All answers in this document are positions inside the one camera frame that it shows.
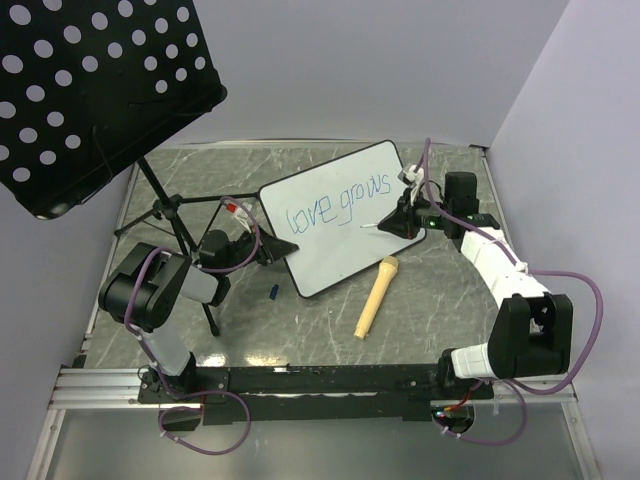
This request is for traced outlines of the blue marker cap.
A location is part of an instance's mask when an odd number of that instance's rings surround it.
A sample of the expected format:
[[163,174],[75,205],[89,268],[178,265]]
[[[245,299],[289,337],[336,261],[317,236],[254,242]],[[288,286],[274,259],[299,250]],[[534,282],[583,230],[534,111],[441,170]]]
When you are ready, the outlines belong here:
[[275,300],[277,295],[279,292],[279,285],[278,284],[274,284],[273,287],[271,288],[271,291],[269,293],[269,299],[270,300]]

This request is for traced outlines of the white whiteboard black frame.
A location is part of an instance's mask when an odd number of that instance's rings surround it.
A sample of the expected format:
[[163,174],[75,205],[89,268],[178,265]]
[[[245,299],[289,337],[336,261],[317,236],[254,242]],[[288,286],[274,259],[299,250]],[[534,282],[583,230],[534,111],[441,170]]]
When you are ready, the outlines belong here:
[[319,292],[425,239],[406,240],[375,228],[395,210],[406,185],[396,145],[385,140],[259,189],[274,236],[296,243],[285,258],[298,294]]

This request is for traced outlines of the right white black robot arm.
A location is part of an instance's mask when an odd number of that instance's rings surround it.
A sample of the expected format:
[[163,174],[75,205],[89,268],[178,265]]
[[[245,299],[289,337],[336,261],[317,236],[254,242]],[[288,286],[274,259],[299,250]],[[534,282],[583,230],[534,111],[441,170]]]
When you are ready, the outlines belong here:
[[527,271],[508,245],[498,221],[479,210],[477,178],[449,172],[440,200],[425,197],[424,171],[411,165],[399,175],[406,188],[377,228],[403,239],[440,230],[480,274],[498,314],[487,342],[444,352],[436,375],[448,398],[466,392],[472,379],[518,379],[562,374],[571,352],[573,305],[552,294]]

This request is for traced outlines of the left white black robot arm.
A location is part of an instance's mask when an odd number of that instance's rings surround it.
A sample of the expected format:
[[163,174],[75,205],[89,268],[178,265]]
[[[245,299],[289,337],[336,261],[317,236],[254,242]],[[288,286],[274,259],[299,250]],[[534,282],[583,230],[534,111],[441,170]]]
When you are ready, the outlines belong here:
[[200,258],[186,256],[140,242],[102,285],[98,303],[134,335],[150,360],[152,378],[177,402],[192,398],[198,388],[196,360],[168,323],[182,296],[206,307],[219,306],[231,288],[233,267],[252,262],[268,266],[299,250],[263,228],[259,239],[244,232],[230,240],[221,230],[204,235]]

